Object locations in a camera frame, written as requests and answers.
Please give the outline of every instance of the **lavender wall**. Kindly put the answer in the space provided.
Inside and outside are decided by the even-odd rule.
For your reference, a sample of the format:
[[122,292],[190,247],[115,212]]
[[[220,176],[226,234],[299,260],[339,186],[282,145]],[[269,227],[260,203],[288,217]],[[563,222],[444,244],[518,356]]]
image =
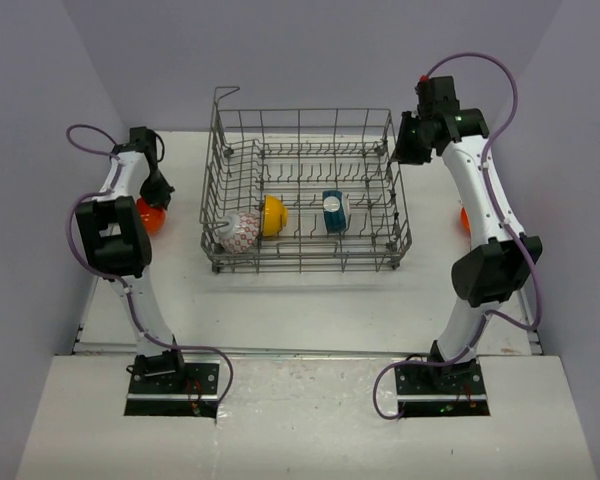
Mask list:
[[107,167],[64,129],[122,124],[58,0],[0,2],[0,479],[15,476],[51,358],[68,352],[88,285],[70,257],[70,201]]
[[[560,0],[63,0],[123,120],[206,129],[213,88],[242,106],[390,106],[439,58],[478,49],[515,73]],[[506,96],[478,61],[454,66],[466,104]]]
[[520,95],[499,169],[546,247],[541,338],[562,357],[600,477],[600,1],[563,2]]

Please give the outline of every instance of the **white table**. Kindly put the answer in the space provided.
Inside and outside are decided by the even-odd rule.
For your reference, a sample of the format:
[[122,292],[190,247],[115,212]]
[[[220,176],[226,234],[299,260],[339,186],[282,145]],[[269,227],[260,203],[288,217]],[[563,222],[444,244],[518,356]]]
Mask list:
[[[198,223],[206,133],[163,133],[161,169],[175,186],[167,223],[153,238],[152,279],[179,343],[237,350],[421,352],[444,329],[455,301],[451,265],[469,248],[459,196],[441,160],[403,167],[413,246],[396,271],[214,274]],[[518,299],[506,306],[521,316]],[[77,352],[132,351],[119,300],[98,282]],[[529,355],[525,332],[494,320],[479,352]]]
[[[387,359],[243,358],[217,426],[124,417],[132,360],[53,360],[18,480],[596,478],[556,357],[483,358],[489,417],[399,422],[371,406]],[[395,412],[385,379],[380,404]]]

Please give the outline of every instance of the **wire basket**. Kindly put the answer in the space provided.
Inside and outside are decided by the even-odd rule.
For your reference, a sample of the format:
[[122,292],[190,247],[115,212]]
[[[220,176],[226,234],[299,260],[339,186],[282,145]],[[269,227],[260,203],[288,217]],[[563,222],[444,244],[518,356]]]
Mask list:
[[[202,249],[215,272],[396,269],[411,246],[395,133],[388,109],[225,109],[214,94],[200,208]],[[350,219],[327,232],[322,192],[348,195]],[[286,227],[244,253],[225,251],[223,217],[248,212],[263,225],[265,195],[287,207]]]

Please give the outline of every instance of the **patterned cup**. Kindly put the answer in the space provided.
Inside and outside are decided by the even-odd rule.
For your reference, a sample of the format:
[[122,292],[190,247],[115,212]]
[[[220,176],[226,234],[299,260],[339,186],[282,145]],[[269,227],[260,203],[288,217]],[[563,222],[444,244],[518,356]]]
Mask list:
[[220,221],[227,223],[218,229],[220,245],[229,253],[246,252],[260,234],[260,218],[252,213],[231,213]]

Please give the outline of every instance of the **orange ball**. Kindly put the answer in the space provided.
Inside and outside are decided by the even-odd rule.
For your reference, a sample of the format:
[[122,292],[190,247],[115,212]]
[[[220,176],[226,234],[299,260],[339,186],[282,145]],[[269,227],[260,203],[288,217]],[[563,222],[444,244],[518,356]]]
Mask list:
[[136,208],[148,234],[152,235],[162,228],[167,218],[167,212],[163,208],[150,207],[142,197],[136,201]]
[[460,212],[460,221],[462,222],[462,226],[465,230],[471,233],[471,227],[469,226],[469,217],[467,216],[467,211],[462,207],[462,211]]

